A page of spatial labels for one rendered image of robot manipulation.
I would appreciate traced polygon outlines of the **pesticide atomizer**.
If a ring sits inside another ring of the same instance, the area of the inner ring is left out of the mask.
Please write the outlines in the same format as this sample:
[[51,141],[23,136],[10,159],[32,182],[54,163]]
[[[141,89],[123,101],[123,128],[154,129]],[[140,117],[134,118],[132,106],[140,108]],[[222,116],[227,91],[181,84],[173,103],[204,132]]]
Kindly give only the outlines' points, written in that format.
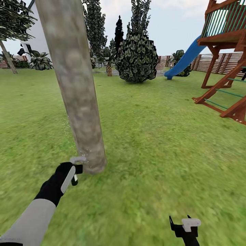
[[72,181],[72,186],[76,186],[78,184],[78,177],[77,177],[77,174],[74,175]]

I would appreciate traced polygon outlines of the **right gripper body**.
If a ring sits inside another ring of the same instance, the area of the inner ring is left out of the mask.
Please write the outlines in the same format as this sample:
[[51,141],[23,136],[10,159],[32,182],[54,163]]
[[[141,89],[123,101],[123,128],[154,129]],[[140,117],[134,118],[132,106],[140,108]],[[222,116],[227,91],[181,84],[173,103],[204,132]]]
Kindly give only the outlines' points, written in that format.
[[186,232],[183,228],[183,225],[174,224],[174,231],[177,237],[182,237],[185,244],[189,241],[197,241],[198,233],[197,227],[191,227],[191,232]]

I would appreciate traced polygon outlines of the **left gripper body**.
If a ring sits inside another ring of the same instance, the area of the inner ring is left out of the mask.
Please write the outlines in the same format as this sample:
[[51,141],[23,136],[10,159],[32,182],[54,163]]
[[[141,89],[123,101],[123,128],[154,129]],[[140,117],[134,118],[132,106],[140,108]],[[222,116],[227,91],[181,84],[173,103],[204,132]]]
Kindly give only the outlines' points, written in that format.
[[76,172],[75,174],[82,174],[83,173],[83,165],[80,164],[80,165],[75,165],[75,168],[76,168]]

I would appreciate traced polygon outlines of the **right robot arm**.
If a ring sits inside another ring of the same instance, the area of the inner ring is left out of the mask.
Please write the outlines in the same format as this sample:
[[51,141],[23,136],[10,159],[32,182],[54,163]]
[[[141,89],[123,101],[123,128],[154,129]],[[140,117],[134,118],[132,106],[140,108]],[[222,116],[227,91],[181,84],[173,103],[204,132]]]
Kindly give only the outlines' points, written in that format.
[[183,225],[177,225],[173,223],[171,216],[169,218],[172,231],[175,231],[177,237],[183,238],[185,246],[200,246],[197,241],[197,227],[201,225],[200,219],[188,216],[182,219]]

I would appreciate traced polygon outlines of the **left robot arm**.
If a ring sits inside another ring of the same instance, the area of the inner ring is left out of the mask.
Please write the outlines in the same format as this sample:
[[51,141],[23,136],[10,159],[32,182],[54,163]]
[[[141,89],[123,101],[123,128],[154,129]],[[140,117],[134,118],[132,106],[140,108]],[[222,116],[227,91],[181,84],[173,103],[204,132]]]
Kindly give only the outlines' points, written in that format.
[[[58,165],[51,178],[44,182],[36,198],[0,238],[0,246],[41,246],[56,207],[75,174],[83,173],[84,156],[71,158]],[[72,165],[73,164],[73,165]]]

